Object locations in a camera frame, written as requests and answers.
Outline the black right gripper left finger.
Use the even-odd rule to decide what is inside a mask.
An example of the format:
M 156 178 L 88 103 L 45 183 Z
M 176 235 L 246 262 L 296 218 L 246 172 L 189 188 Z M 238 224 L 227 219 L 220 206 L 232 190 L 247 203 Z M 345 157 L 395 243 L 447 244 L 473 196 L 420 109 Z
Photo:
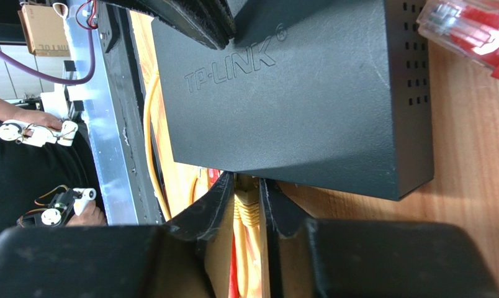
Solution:
M 235 180 L 162 225 L 10 228 L 0 297 L 228 297 Z

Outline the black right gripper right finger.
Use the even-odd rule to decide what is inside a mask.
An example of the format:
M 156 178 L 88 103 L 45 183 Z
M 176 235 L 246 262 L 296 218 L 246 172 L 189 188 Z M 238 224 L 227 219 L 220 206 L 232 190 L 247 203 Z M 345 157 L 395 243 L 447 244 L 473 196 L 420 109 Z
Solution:
M 265 297 L 499 297 L 457 226 L 318 219 L 269 179 L 259 198 Z

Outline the operator right hand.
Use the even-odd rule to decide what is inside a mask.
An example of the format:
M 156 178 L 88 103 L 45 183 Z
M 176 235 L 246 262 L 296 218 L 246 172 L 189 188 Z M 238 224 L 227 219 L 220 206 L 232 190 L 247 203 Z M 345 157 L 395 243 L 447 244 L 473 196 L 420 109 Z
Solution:
M 93 227 L 105 225 L 107 225 L 106 217 L 94 201 L 90 201 L 87 204 L 81 215 L 73 215 L 66 224 L 67 227 Z

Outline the operator left hand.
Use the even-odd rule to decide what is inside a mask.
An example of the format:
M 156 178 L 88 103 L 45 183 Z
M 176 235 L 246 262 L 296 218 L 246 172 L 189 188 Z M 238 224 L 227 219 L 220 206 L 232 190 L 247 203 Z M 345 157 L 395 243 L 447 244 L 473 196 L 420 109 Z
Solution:
M 62 129 L 62 121 L 59 118 L 43 111 L 21 109 L 15 113 L 13 119 L 28 124 L 41 125 L 52 130 L 60 131 Z

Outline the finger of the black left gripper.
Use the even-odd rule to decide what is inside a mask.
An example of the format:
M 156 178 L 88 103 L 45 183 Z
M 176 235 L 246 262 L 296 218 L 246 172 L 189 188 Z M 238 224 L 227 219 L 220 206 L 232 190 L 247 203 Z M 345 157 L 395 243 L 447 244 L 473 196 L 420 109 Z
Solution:
M 213 50 L 223 50 L 236 33 L 234 17 L 224 0 L 111 0 L 105 3 L 157 18 Z

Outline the black network switch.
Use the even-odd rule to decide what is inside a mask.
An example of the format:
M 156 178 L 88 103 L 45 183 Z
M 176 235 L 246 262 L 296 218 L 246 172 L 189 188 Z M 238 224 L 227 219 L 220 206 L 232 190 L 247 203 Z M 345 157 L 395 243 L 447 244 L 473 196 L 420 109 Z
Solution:
M 424 1 L 230 1 L 211 50 L 151 23 L 174 161 L 398 201 L 434 176 Z

